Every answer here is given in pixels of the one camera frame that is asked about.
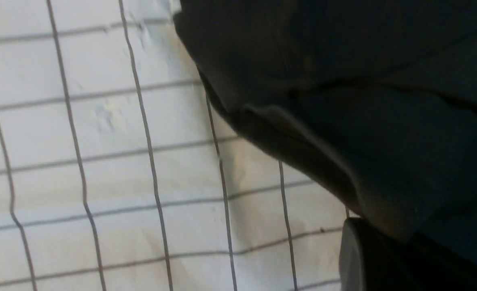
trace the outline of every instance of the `dark clothing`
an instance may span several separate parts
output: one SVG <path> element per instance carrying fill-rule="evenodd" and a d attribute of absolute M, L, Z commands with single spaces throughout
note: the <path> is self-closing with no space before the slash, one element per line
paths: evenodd
<path fill-rule="evenodd" d="M 477 0 L 207 0 L 174 18 L 212 105 L 403 245 L 477 265 Z"/>

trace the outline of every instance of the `dark fabric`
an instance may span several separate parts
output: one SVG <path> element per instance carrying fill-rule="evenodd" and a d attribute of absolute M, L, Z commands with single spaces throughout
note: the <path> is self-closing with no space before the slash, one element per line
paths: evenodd
<path fill-rule="evenodd" d="M 477 0 L 205 0 L 174 22 L 240 135 L 400 243 L 477 264 Z"/>

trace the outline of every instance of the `grid line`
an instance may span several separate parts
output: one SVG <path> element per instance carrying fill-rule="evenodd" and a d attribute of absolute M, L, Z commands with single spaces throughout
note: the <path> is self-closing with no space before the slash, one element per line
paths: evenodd
<path fill-rule="evenodd" d="M 293 237 L 293 240 L 299 240 L 307 237 L 312 237 L 312 236 L 321 236 L 321 235 L 326 235 L 326 234 L 332 234 L 335 232 L 340 232 L 342 229 L 341 228 L 331 228 L 329 230 L 315 230 L 313 232 L 303 232 L 301 234 L 298 234 L 297 236 Z M 243 256 L 255 251 L 263 250 L 268 247 L 275 247 L 277 245 L 282 245 L 283 243 L 288 242 L 288 238 L 281 239 L 281 240 L 276 240 L 270 243 L 266 243 L 264 245 L 259 245 L 257 247 L 251 247 L 249 249 L 239 251 L 239 252 L 234 252 L 233 255 L 235 256 Z M 179 253 L 179 254 L 172 254 L 170 256 L 170 259 L 182 259 L 182 258 L 189 258 L 189 257 L 207 257 L 207 256 L 220 256 L 220 255 L 225 255 L 228 256 L 229 252 L 228 251 L 207 251 L 207 252 L 194 252 L 194 253 Z M 154 264 L 158 262 L 162 262 L 166 260 L 166 258 L 163 257 L 158 257 L 158 258 L 150 258 L 150 259 L 145 259 L 145 260 L 137 260 L 137 261 L 131 261 L 127 263 L 119 263 L 119 264 L 114 264 L 114 265 L 106 265 L 103 266 L 104 270 L 117 270 L 117 269 L 124 269 L 124 268 L 129 268 L 129 267 L 134 267 L 134 266 L 142 266 L 142 265 L 149 265 L 149 264 Z M 79 270 L 74 270 L 74 271 L 68 271 L 68 272 L 61 272 L 61 273 L 54 273 L 54 274 L 46 274 L 42 276 L 36 276 L 35 280 L 41 281 L 41 280 L 50 280 L 53 278 L 64 278 L 68 276 L 77 276 L 77 275 L 82 275 L 82 274 L 87 274 L 87 273 L 95 273 L 98 271 L 97 267 L 94 268 L 85 268 L 85 269 L 79 269 Z M 9 285 L 17 285 L 17 284 L 23 284 L 23 283 L 29 283 L 31 282 L 31 278 L 20 278 L 16 280 L 4 280 L 0 282 L 0 287 L 3 286 L 9 286 Z M 324 285 L 324 282 L 312 284 L 311 287 L 316 287 L 319 286 L 318 284 Z M 309 289 L 308 285 L 304 287 L 300 287 L 300 290 L 303 290 L 303 288 L 307 287 Z"/>
<path fill-rule="evenodd" d="M 234 136 L 234 137 L 219 139 L 219 141 L 221 142 L 229 142 L 229 141 L 235 141 L 235 140 L 240 140 L 240 137 Z M 185 142 L 185 143 L 172 144 L 172 145 L 164 145 L 164 146 L 153 148 L 153 153 L 175 151 L 179 149 L 190 149 L 195 147 L 202 147 L 205 145 L 207 146 L 209 144 L 213 144 L 213 140 L 201 140 L 201 141 Z M 116 158 L 130 157 L 130 156 L 136 156 L 136 155 L 142 155 L 142 154 L 148 154 L 148 149 L 143 148 L 143 149 L 137 149 L 132 151 L 123 151 L 123 152 L 117 152 L 117 153 L 84 157 L 83 162 L 85 164 L 89 162 L 99 162 L 102 160 L 112 160 Z M 30 164 L 28 166 L 12 168 L 11 171 L 12 173 L 21 173 L 21 172 L 32 171 L 32 170 L 41 170 L 41 169 L 55 168 L 55 167 L 61 167 L 61 166 L 70 166 L 72 164 L 77 164 L 77 160 L 71 159 L 71 160 L 61 160 L 57 162 L 46 162 L 42 164 Z M 4 175 L 4 174 L 6 174 L 6 170 L 0 170 L 0 175 Z"/>
<path fill-rule="evenodd" d="M 136 61 L 134 59 L 134 51 L 132 49 L 131 41 L 129 40 L 129 29 L 127 27 L 127 19 L 125 18 L 125 10 L 123 7 L 123 0 L 118 0 L 120 5 L 120 16 L 121 22 L 123 24 L 123 32 L 125 34 L 125 41 L 127 42 L 127 46 L 129 48 L 129 56 L 131 59 L 131 66 L 132 66 L 132 73 L 134 76 L 134 82 L 136 83 L 136 91 L 138 95 L 138 99 L 140 101 L 140 109 L 142 112 L 143 118 L 143 125 L 144 131 L 146 135 L 146 144 L 148 146 L 148 155 L 150 158 L 150 168 L 152 169 L 152 176 L 153 176 L 153 184 L 154 184 L 154 196 L 155 196 L 155 204 L 157 206 L 157 212 L 159 214 L 159 223 L 161 225 L 161 234 L 163 236 L 163 247 L 165 252 L 165 263 L 166 263 L 166 274 L 168 276 L 168 287 L 170 291 L 174 291 L 174 285 L 172 283 L 172 270 L 170 269 L 170 257 L 168 254 L 168 240 L 166 238 L 166 228 L 165 228 L 165 220 L 163 217 L 163 209 L 161 208 L 161 199 L 159 198 L 159 189 L 157 188 L 157 173 L 155 170 L 155 162 L 154 162 L 154 154 L 153 154 L 153 147 L 152 147 L 152 140 L 150 138 L 150 130 L 148 127 L 148 121 L 146 120 L 146 112 L 144 110 L 144 103 L 143 103 L 143 96 L 142 90 L 140 85 L 140 78 L 138 77 L 138 72 L 136 69 Z"/>
<path fill-rule="evenodd" d="M 310 289 L 314 289 L 314 288 L 317 288 L 317 287 L 322 287 L 322 286 L 327 286 L 327 285 L 335 285 L 335 284 L 338 284 L 338 283 L 341 283 L 341 280 L 339 278 L 331 279 L 331 280 L 325 280 L 325 281 L 314 283 L 314 284 L 308 284 L 308 285 L 300 287 L 299 289 L 300 290 L 310 290 Z"/>
<path fill-rule="evenodd" d="M 8 157 L 8 151 L 6 149 L 6 142 L 3 136 L 3 131 L 1 130 L 1 124 L 0 124 L 0 145 L 1 145 L 1 150 L 3 151 L 3 158 L 5 161 L 5 167 L 6 167 L 6 176 L 8 178 L 8 186 L 10 188 L 10 216 L 13 220 L 13 223 L 17 226 L 19 229 L 19 232 L 21 233 L 21 240 L 22 244 L 24 247 L 24 253 L 26 254 L 26 261 L 28 262 L 28 269 L 30 271 L 30 280 L 32 282 L 32 288 L 33 291 L 37 291 L 37 283 L 35 282 L 35 271 L 33 269 L 33 263 L 32 263 L 32 256 L 30 254 L 30 247 L 28 246 L 28 240 L 26 239 L 26 233 L 24 232 L 24 228 L 22 227 L 21 223 L 15 216 L 15 188 L 13 186 L 13 177 L 12 177 L 12 172 L 11 172 L 11 166 L 10 166 L 10 159 Z"/>
<path fill-rule="evenodd" d="M 293 188 L 305 184 L 312 184 L 314 181 L 302 181 L 302 182 L 294 182 L 294 183 L 289 183 L 285 184 L 285 188 Z M 276 190 L 279 189 L 279 186 L 272 186 L 269 188 L 259 188 L 256 189 L 255 191 L 250 191 L 247 195 L 251 194 L 259 194 L 263 192 L 268 192 L 270 190 Z M 230 197 L 233 199 L 237 199 L 239 197 L 242 197 L 242 193 L 237 193 L 233 196 Z M 188 205 L 194 205 L 194 204 L 201 204 L 201 203 L 220 203 L 223 202 L 223 198 L 201 198 L 201 199 L 192 199 L 192 200 L 181 200 L 181 201 L 173 201 L 173 202 L 166 202 L 162 203 L 161 207 L 162 208 L 168 208 L 168 207 L 174 207 L 174 206 L 188 206 Z M 146 211 L 146 210 L 154 210 L 156 209 L 156 205 L 144 205 L 144 206 L 134 206 L 134 207 L 126 207 L 126 208 L 116 208 L 116 209 L 111 209 L 111 210 L 104 210 L 100 212 L 94 212 L 92 213 L 93 218 L 96 217 L 105 217 L 105 216 L 110 216 L 110 215 L 116 215 L 116 214 L 123 214 L 123 213 L 134 213 L 134 212 L 139 212 L 139 211 Z M 77 221 L 77 220 L 82 220 L 88 218 L 86 214 L 81 214 L 81 215 L 72 215 L 70 217 L 61 217 L 57 219 L 48 219 L 48 220 L 41 220 L 41 221 L 30 221 L 27 223 L 21 223 L 21 225 L 24 228 L 28 227 L 33 227 L 33 226 L 40 226 L 40 225 L 50 225 L 50 224 L 58 224 L 58 223 L 67 223 L 71 221 Z M 15 225 L 3 225 L 0 226 L 0 232 L 4 230 L 12 230 L 13 228 L 17 228 Z"/>
<path fill-rule="evenodd" d="M 209 123 L 211 127 L 211 134 L 215 143 L 216 156 L 218 157 L 218 168 L 220 169 L 220 179 L 222 181 L 222 195 L 224 197 L 224 212 L 226 217 L 226 232 L 227 232 L 227 246 L 229 249 L 229 264 L 231 265 L 231 279 L 233 280 L 233 290 L 237 291 L 237 278 L 235 272 L 235 261 L 233 259 L 233 242 L 231 241 L 231 222 L 229 220 L 229 201 L 227 197 L 226 178 L 224 175 L 224 164 L 222 156 L 220 156 L 220 148 L 218 147 L 218 140 L 216 138 L 215 124 L 213 121 L 213 114 L 211 113 L 211 105 L 206 96 L 206 106 L 208 107 Z"/>
<path fill-rule="evenodd" d="M 170 18 L 145 18 L 139 22 L 128 22 L 128 26 L 140 27 L 142 24 L 150 25 L 165 25 L 170 24 L 172 21 Z M 68 37 L 96 32 L 108 32 L 115 28 L 123 27 L 122 22 L 111 23 L 108 25 L 96 25 L 85 28 L 74 28 L 72 30 L 65 30 L 57 32 L 59 37 Z M 53 38 L 53 33 L 40 33 L 40 34 L 29 34 L 29 35 L 20 35 L 20 36 L 2 36 L 0 37 L 0 44 L 6 44 L 10 42 L 23 42 L 23 41 L 32 41 L 32 40 L 42 40 Z"/>
<path fill-rule="evenodd" d="M 202 83 L 200 80 L 180 80 L 175 82 L 165 82 L 165 83 L 146 85 L 142 87 L 142 92 L 164 90 L 164 89 L 171 89 L 171 88 L 181 88 L 185 86 L 201 86 L 201 85 Z M 132 94 L 136 92 L 137 92 L 136 88 L 125 88 L 125 89 L 118 89 L 118 90 L 70 95 L 70 102 L 75 103 L 78 101 L 107 98 L 107 97 L 112 97 L 117 95 Z M 52 97 L 49 99 L 38 100 L 38 101 L 25 101 L 20 103 L 0 105 L 0 111 L 39 107 L 39 106 L 63 103 L 64 101 L 65 101 L 64 97 Z"/>
<path fill-rule="evenodd" d="M 288 249 L 290 251 L 290 267 L 292 268 L 292 281 L 294 282 L 294 290 L 298 290 L 298 281 L 296 276 L 296 261 L 294 259 L 294 246 L 292 245 L 292 232 L 290 231 L 290 221 L 288 219 L 287 197 L 285 195 L 285 177 L 283 174 L 283 163 L 279 160 L 280 166 L 280 184 L 281 184 L 281 200 L 283 202 L 283 216 L 285 218 L 285 226 L 287 227 Z"/>
<path fill-rule="evenodd" d="M 47 0 L 48 4 L 48 13 L 49 13 L 49 19 L 51 23 L 51 29 L 53 31 L 53 40 L 55 41 L 55 49 L 57 50 L 57 59 L 59 62 L 59 68 L 60 68 L 60 77 L 62 80 L 62 88 L 64 90 L 64 97 L 65 97 L 65 102 L 66 102 L 66 109 L 68 110 L 68 119 L 70 122 L 70 127 L 71 127 L 71 134 L 73 138 L 73 144 L 75 146 L 75 153 L 77 157 L 77 163 L 78 163 L 78 169 L 80 170 L 80 175 L 81 175 L 81 180 L 82 180 L 82 200 L 83 200 L 83 206 L 85 208 L 85 213 L 88 216 L 89 223 L 91 224 L 92 232 L 93 232 L 93 239 L 94 239 L 94 247 L 96 250 L 96 259 L 98 261 L 98 273 L 100 274 L 100 283 L 102 285 L 102 291 L 106 291 L 107 288 L 105 286 L 105 278 L 104 278 L 104 272 L 102 269 L 102 254 L 100 251 L 100 242 L 98 241 L 98 232 L 96 231 L 96 225 L 94 223 L 94 218 L 91 214 L 91 210 L 89 209 L 89 205 L 87 203 L 87 181 L 85 180 L 85 172 L 83 168 L 83 161 L 82 161 L 82 156 L 80 153 L 80 146 L 78 144 L 78 137 L 76 134 L 76 129 L 75 129 L 75 122 L 73 120 L 73 113 L 71 109 L 71 102 L 70 102 L 70 93 L 68 90 L 68 81 L 66 80 L 66 72 L 64 69 L 64 60 L 62 59 L 62 51 L 60 49 L 60 43 L 59 43 L 59 35 L 57 33 L 57 25 L 55 23 L 55 15 L 53 15 L 53 8 L 51 7 L 51 0 Z"/>

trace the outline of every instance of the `white surface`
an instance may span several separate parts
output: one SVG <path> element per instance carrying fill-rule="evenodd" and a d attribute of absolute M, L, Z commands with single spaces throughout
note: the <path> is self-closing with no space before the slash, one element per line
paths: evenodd
<path fill-rule="evenodd" d="M 168 290 L 153 175 L 118 1 L 51 2 L 107 290 Z M 220 169 L 204 91 L 188 84 L 154 88 L 197 80 L 196 68 L 171 23 L 137 26 L 144 19 L 170 18 L 178 4 L 125 0 L 124 6 L 155 148 L 172 286 L 176 291 L 233 290 Z M 96 26 L 105 31 L 70 33 Z M 31 35 L 40 37 L 28 39 Z M 37 289 L 101 291 L 46 1 L 0 0 L 0 38 L 0 126 L 13 168 L 14 212 L 24 226 Z M 55 102 L 21 107 L 50 100 Z M 213 115 L 219 139 L 236 136 Z M 244 140 L 219 146 L 238 290 L 293 289 L 278 162 Z M 63 164 L 34 167 L 55 162 Z M 0 283 L 9 281 L 0 291 L 30 291 L 4 170 L 0 147 Z M 284 173 L 298 285 L 307 289 L 335 280 L 341 234 L 320 230 L 340 227 L 344 206 L 296 170 L 285 165 Z M 339 289 L 331 283 L 307 290 Z"/>

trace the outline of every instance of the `black object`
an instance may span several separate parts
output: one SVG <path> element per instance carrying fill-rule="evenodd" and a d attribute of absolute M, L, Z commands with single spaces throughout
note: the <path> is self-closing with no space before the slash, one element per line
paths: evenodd
<path fill-rule="evenodd" d="M 425 236 L 402 246 L 360 218 L 344 223 L 339 272 L 342 291 L 477 290 L 477 265 Z"/>
<path fill-rule="evenodd" d="M 477 0 L 185 0 L 174 22 L 238 134 L 477 266 Z"/>

